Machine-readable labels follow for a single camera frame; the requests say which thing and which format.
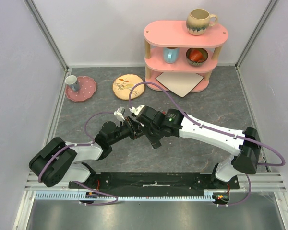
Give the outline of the black remote control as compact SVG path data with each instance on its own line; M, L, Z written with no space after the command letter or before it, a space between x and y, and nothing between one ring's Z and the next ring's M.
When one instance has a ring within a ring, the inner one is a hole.
M150 131L144 131L143 133L145 134L154 149L158 149L162 146L160 140L163 138L163 136L153 134Z

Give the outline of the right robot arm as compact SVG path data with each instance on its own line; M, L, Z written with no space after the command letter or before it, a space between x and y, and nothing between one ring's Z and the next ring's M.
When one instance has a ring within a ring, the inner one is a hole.
M242 130L227 130L197 120L191 115L183 115L177 109L169 109L165 114L155 109L140 105L130 109L140 123L139 129L149 139L153 148L161 146L163 137L195 139L221 148L230 156L218 163L210 176L214 188L222 188L239 173L256 174L260 155L260 146L254 142L259 139L256 129L248 127Z

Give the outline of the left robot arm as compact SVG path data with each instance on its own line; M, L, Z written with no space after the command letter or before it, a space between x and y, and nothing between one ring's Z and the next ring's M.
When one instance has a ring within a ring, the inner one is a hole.
M53 187L66 178L73 163L86 158L103 160L112 152L112 145L125 139L138 139L143 135L141 124L126 117L120 125L105 122L93 142L71 143L60 137L53 138L29 162L29 168L46 187Z

